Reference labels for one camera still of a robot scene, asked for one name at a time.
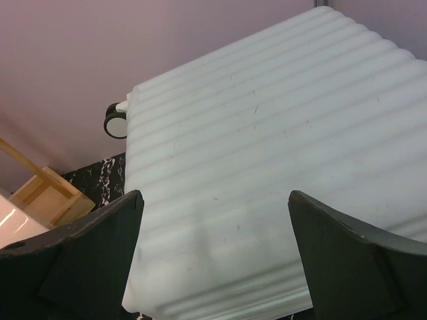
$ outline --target wall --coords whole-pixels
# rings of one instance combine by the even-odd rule
[[[334,8],[427,60],[427,0],[334,0]]]
[[[106,107],[134,85],[311,9],[313,0],[0,2],[0,136],[59,173],[125,151]],[[32,174],[0,153],[0,185]]]

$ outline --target black marble floor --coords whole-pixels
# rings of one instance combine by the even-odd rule
[[[104,159],[92,165],[68,172],[64,178],[95,202],[96,210],[116,200],[124,194],[125,153]],[[141,313],[122,310],[119,320],[148,320]],[[314,320],[313,309],[296,313],[279,320]]]

